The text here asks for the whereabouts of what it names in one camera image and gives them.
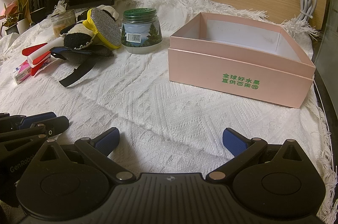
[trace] barcode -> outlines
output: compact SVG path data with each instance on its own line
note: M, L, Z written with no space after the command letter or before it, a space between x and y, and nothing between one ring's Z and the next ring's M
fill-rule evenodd
M132 42L132 43L140 43L141 42L141 34L127 33L127 41Z

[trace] clear glass jar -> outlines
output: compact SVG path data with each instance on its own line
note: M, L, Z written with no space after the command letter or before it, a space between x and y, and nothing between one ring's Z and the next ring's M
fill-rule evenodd
M55 37L60 37L60 31L76 23L75 10L70 9L50 17Z
M121 42L131 53L155 50L162 41L161 27L154 8L135 8L123 12Z

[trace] crosshair logo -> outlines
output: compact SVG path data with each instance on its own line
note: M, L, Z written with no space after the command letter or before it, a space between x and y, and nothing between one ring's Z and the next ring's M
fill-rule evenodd
M174 181L175 179L176 179L176 178L173 177L172 175L167 177L167 180L170 181L170 182Z

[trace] blue gripper pad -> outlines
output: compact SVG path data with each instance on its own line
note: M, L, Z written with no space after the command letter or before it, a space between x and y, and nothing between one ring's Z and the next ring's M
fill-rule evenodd
M245 151L251 143L250 139L247 139L237 131L226 128L223 131L223 145L234 155L237 156Z
M29 129L32 123L43 121L51 118L55 118L56 114L54 112L46 112L37 115L24 117L21 124L18 125L19 129Z
M120 142L120 132L117 128L110 128L92 140L94 148L108 156Z

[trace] green lid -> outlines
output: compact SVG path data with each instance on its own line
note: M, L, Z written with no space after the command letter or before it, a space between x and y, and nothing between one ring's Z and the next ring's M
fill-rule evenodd
M140 20L156 16L157 11L155 8L134 8L123 12L123 18L125 20Z

